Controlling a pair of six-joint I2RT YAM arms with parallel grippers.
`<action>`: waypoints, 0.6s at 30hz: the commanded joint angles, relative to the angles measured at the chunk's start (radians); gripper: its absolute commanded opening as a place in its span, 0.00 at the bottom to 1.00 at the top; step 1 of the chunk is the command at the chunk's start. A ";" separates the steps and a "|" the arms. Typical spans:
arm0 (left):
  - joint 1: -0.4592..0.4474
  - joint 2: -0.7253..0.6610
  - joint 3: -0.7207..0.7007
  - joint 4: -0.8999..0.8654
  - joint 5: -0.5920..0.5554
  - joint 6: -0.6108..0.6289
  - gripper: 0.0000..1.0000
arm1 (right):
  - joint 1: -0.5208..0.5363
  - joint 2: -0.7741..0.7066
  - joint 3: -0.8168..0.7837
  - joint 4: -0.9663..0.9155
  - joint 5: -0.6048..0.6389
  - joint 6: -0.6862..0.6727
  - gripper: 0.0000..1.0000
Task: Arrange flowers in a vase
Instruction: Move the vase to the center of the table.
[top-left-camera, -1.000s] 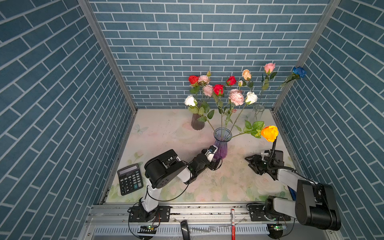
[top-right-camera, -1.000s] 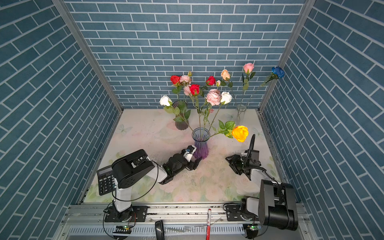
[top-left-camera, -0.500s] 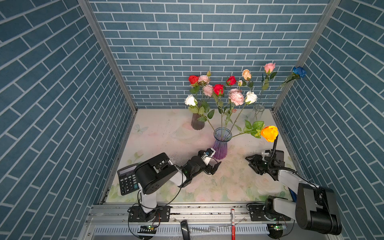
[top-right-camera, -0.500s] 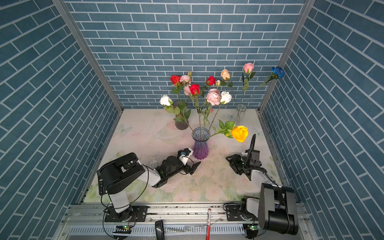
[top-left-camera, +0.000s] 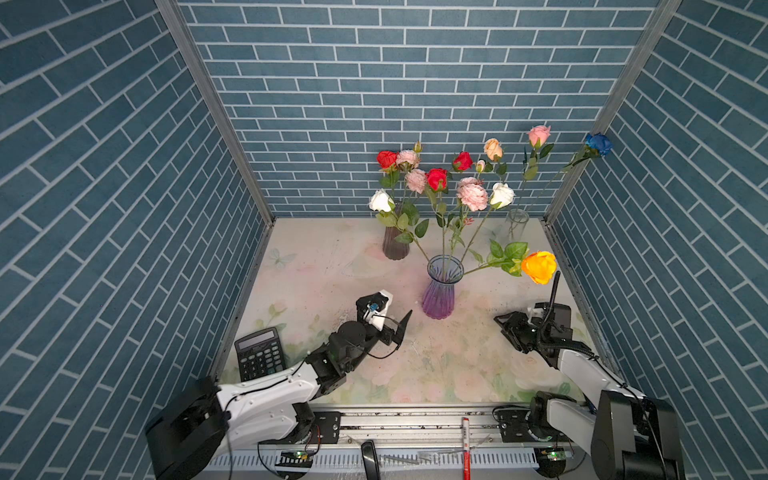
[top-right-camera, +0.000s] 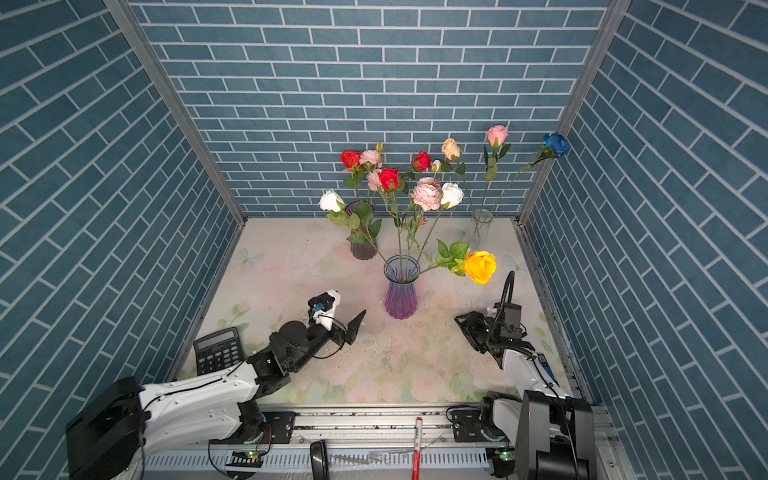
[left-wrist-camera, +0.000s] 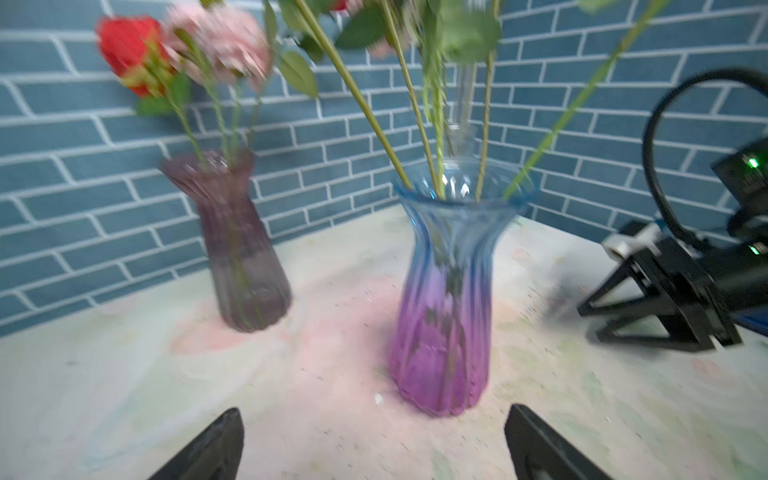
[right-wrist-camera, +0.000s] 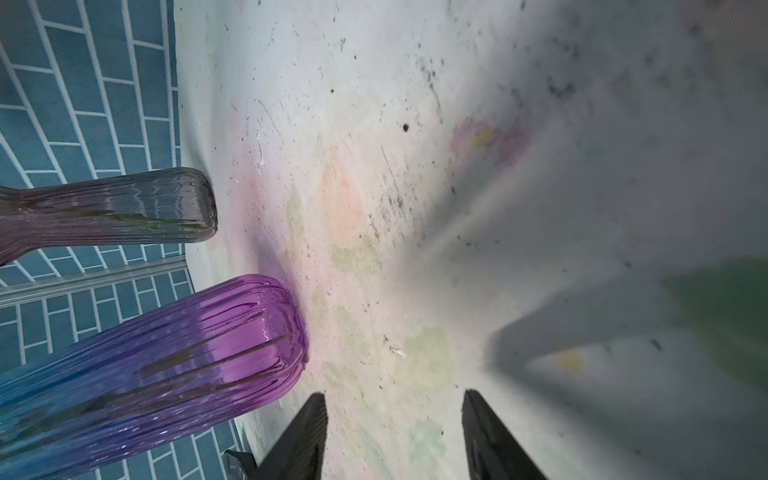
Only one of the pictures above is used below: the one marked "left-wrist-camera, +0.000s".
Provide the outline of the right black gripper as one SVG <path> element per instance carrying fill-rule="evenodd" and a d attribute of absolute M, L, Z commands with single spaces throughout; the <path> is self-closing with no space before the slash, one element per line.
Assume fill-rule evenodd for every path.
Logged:
<path fill-rule="evenodd" d="M 582 317 L 609 321 L 596 332 L 603 343 L 683 352 L 738 345 L 733 312 L 767 307 L 767 140 L 712 164 L 738 204 L 726 225 L 737 245 L 691 256 L 666 238 L 631 254 L 577 308 Z"/>

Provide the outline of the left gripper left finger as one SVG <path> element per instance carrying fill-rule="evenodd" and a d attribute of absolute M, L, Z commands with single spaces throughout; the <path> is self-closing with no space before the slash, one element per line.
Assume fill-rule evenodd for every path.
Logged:
<path fill-rule="evenodd" d="M 150 480 L 233 480 L 241 462 L 244 437 L 241 412 L 238 408 L 230 408 L 166 462 Z"/>

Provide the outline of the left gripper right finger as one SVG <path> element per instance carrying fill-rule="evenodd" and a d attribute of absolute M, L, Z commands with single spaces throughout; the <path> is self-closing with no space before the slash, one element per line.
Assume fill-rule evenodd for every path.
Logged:
<path fill-rule="evenodd" d="M 518 479 L 611 479 L 526 405 L 511 405 L 504 435 Z"/>

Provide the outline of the blue purple gradient vase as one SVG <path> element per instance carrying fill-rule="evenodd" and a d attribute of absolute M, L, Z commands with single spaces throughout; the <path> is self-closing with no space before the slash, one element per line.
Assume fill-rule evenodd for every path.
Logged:
<path fill-rule="evenodd" d="M 401 396 L 433 416 L 456 416 L 476 405 L 489 382 L 493 255 L 505 229 L 527 212 L 536 191 L 517 173 L 455 159 L 444 168 L 439 198 L 426 165 L 413 166 L 411 183 L 393 189 L 414 230 L 389 354 Z"/>

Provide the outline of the dark purple ribbed vase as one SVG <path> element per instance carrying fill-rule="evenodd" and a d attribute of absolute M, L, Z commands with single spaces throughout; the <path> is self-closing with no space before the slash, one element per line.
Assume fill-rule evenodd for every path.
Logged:
<path fill-rule="evenodd" d="M 291 286 L 250 197 L 255 157 L 240 150 L 179 156 L 160 170 L 195 205 L 218 308 L 232 329 L 252 333 L 278 323 L 292 302 Z"/>

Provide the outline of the orange rose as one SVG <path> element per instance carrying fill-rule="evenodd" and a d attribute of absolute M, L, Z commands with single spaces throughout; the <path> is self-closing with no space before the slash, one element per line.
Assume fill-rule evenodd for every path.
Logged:
<path fill-rule="evenodd" d="M 637 38 L 648 28 L 650 22 L 660 13 L 662 13 L 670 3 L 670 0 L 653 0 L 649 2 L 649 5 L 641 14 L 639 19 L 635 21 L 633 26 L 623 36 L 610 56 L 597 68 L 597 70 L 589 79 L 588 83 L 577 94 L 575 99 L 568 105 L 567 109 L 555 122 L 550 132 L 545 135 L 545 137 L 537 146 L 536 150 L 524 163 L 521 170 L 517 173 L 514 179 L 509 183 L 503 193 L 504 200 L 510 199 L 512 195 L 521 188 L 521 184 L 528 176 L 529 172 L 540 161 L 544 153 L 553 145 L 557 136 L 571 122 L 572 118 L 578 112 L 578 110 L 594 94 L 598 84 L 606 78 L 609 71 L 619 61 L 620 57 L 630 49 Z"/>

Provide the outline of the clear ribbed glass vase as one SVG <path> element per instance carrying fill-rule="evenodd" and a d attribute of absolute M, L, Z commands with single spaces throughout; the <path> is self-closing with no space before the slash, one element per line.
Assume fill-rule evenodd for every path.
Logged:
<path fill-rule="evenodd" d="M 477 64 L 456 67 L 456 88 L 449 97 L 451 115 L 446 122 L 446 156 L 463 158 L 474 155 L 475 127 L 471 124 Z"/>

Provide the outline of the small white flower spray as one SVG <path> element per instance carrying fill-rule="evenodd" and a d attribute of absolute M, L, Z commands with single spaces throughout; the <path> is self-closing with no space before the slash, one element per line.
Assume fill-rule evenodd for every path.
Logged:
<path fill-rule="evenodd" d="M 382 144 L 385 153 L 395 168 L 401 182 L 405 187 L 412 189 L 413 184 L 408 178 L 407 173 L 400 162 L 397 154 L 392 148 L 388 137 L 384 133 L 381 125 L 376 119 L 373 110 L 368 101 L 359 89 L 357 83 L 352 77 L 351 72 L 342 60 L 337 48 L 322 28 L 317 15 L 307 1 L 279 1 L 281 15 L 285 23 L 294 31 L 301 31 L 309 35 L 320 47 L 321 51 L 330 59 L 331 63 L 341 76 L 344 84 L 348 87 L 351 95 L 359 105 L 362 113 L 368 120 L 378 140 Z"/>

